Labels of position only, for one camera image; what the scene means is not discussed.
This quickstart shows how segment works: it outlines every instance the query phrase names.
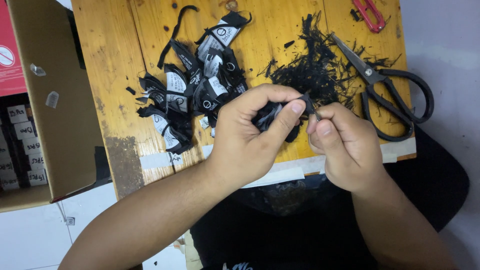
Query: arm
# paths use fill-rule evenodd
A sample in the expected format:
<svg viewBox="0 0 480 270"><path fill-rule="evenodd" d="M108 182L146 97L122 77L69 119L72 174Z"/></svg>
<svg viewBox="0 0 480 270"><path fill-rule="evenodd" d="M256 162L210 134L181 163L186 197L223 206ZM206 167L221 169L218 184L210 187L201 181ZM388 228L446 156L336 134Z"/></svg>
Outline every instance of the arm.
<svg viewBox="0 0 480 270"><path fill-rule="evenodd" d="M362 236L380 266L388 269L456 269L437 232L382 165L373 125L338 103L318 109L307 133L325 154L328 179L351 191Z"/></svg>
<svg viewBox="0 0 480 270"><path fill-rule="evenodd" d="M185 233L235 190L264 176L305 109L290 87L254 87L222 107L210 157L141 188L96 217L75 240L59 270L128 269ZM251 119L268 101L289 102L260 134Z"/></svg>

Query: wooden table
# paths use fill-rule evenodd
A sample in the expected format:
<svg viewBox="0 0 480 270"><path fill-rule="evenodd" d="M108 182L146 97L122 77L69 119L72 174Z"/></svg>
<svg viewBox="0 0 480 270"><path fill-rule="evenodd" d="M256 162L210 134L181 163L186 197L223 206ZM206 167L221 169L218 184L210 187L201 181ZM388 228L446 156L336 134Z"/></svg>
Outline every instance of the wooden table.
<svg viewBox="0 0 480 270"><path fill-rule="evenodd" d="M394 59L401 54L394 68L406 70L405 45L399 0L378 0L377 8L388 24L379 34L371 33L365 22L355 22L350 15L354 8L350 0L303 0L303 1L200 1L200 0L72 0L73 11L78 27L82 50L87 66L88 77L97 107L98 120L102 130L108 160L112 171L118 198L125 197L138 188L172 175L203 160L201 146L210 145L210 128L203 130L194 123L194 147L183 153L182 165L155 169L142 169L139 157L165 152L162 136L155 130L151 118L140 118L136 110L140 107L125 90L130 86L141 92L138 77L145 71L164 83L163 70L156 67L160 52L168 42L171 31L177 23L181 7L194 4L199 12L188 10L181 23L178 40L190 43L196 41L204 28L214 26L238 2L238 10L253 20L233 40L231 47L239 60L240 67L246 70L249 87L270 82L264 76L256 76L269 63L272 57L278 63L289 63L294 50L284 51L283 44L295 40L301 49L302 17L309 13L321 12L319 29L325 33L335 32L344 41L356 40L365 45L370 54ZM173 50L165 58L182 67ZM363 82L358 79L351 87L361 90ZM410 105L410 93L406 80L394 79L400 95ZM384 97L389 97L384 88L378 88ZM354 111L360 112L360 98L356 95ZM399 135L403 127L392 124L390 114L377 110L371 102L371 114L376 125L384 132ZM276 162L311 157L314 154L308 147L307 135L302 127L297 140L285 143Z"/></svg>

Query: scissor handle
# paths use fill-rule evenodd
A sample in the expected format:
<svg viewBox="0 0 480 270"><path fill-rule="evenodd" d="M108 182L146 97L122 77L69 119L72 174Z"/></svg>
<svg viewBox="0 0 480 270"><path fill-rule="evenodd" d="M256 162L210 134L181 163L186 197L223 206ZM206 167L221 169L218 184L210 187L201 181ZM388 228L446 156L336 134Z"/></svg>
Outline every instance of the scissor handle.
<svg viewBox="0 0 480 270"><path fill-rule="evenodd" d="M372 2L372 0L365 0L365 5L363 5L360 0L352 0L352 2L359 10L363 19L367 23L367 26L370 29L370 31L374 33L379 33L382 29L385 28L384 17L380 13L380 11L378 11L378 9L375 7L375 4ZM377 20L376 24L374 24L372 22L372 19L368 16L368 13L367 13L368 9L370 9L370 11L375 16L375 19Z"/></svg>
<svg viewBox="0 0 480 270"><path fill-rule="evenodd" d="M372 120L372 117L370 116L370 106L368 104L368 97L370 96L370 92L368 91L368 88L371 87L371 91L375 92L373 90L373 85L369 85L367 86L367 91L363 92L361 94L361 101L362 101L362 108L363 108L363 115L365 115L365 118L367 118L368 121L370 121L372 124L373 124L373 127L375 128L375 130L377 131L377 135L384 139L384 140L387 140L387 141L390 141L390 142L401 142L401 141L404 141L408 138L410 138L413 134L413 130L414 130L414 127L413 127L413 124L412 122L410 121L410 119L408 119L404 114L402 114L397 108L395 108L390 102L388 102L386 99L384 99L383 97L381 96L378 96L380 99L376 99L374 98L373 100L377 103L380 103L382 106L384 106L389 112L391 112L392 114L394 114L399 120L400 122L405 126L405 132L399 136L399 137L394 137L394 136L390 136L390 135L387 135L385 133L383 133L380 129L378 129L375 124L373 123L373 120Z"/></svg>
<svg viewBox="0 0 480 270"><path fill-rule="evenodd" d="M388 81L384 80L384 84L387 87L390 94L392 94L393 99L399 105L402 111L408 116L408 118L410 118L410 120L412 120L415 124L420 124L430 119L430 117L433 114L433 108L434 108L433 93L432 93L432 90L430 89L430 86L428 86L428 84L422 78L408 71L396 70L396 69L380 69L378 73L384 76L402 77L418 85L423 95L425 96L425 112L423 113L422 117L415 116L410 110L410 108L408 108L408 106L405 104L405 102L403 102L395 86L393 85L392 80L390 79L388 79Z"/></svg>

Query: black scissors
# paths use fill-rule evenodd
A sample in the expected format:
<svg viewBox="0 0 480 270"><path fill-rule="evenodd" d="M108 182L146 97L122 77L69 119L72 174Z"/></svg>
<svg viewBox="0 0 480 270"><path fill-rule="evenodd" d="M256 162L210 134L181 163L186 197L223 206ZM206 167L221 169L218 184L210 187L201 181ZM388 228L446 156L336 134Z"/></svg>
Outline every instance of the black scissors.
<svg viewBox="0 0 480 270"><path fill-rule="evenodd" d="M375 71L372 67L367 65L367 63L365 63L356 53L354 53L352 49L350 49L345 43L343 43L342 40L335 36L335 34L332 34L332 38L335 40L336 44L342 50L343 54L345 54L347 59L357 69L360 76L363 78L367 85L365 92L361 94L363 114L365 115L367 120L373 124L372 118L370 116L370 108L368 106L368 98L372 98L376 103L380 104L382 107L384 107L394 116L396 116L406 128L405 133L402 134L400 137L393 137L383 133L375 126L375 124L373 124L378 136L384 140L391 142L401 142L410 138L413 133L413 124L423 123L432 116L433 93L428 84L417 75L402 70L380 69L379 71ZM387 76L403 77L416 83L420 87L426 101L425 112L422 117L416 117L410 111L410 108L408 108L408 106L402 100L401 96L398 94L392 80ZM397 105L398 108L396 108L390 101L384 99L375 92L375 90L373 89L373 85L378 82L382 82L385 85L390 95L392 95L392 98L395 101L395 105Z"/></svg>

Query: red box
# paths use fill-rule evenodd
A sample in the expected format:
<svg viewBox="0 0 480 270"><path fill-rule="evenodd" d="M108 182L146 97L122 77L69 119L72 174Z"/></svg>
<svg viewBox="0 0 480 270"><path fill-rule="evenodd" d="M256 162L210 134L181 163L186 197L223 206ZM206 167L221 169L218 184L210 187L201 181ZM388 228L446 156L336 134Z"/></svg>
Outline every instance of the red box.
<svg viewBox="0 0 480 270"><path fill-rule="evenodd" d="M7 3L0 1L0 97L26 92Z"/></svg>

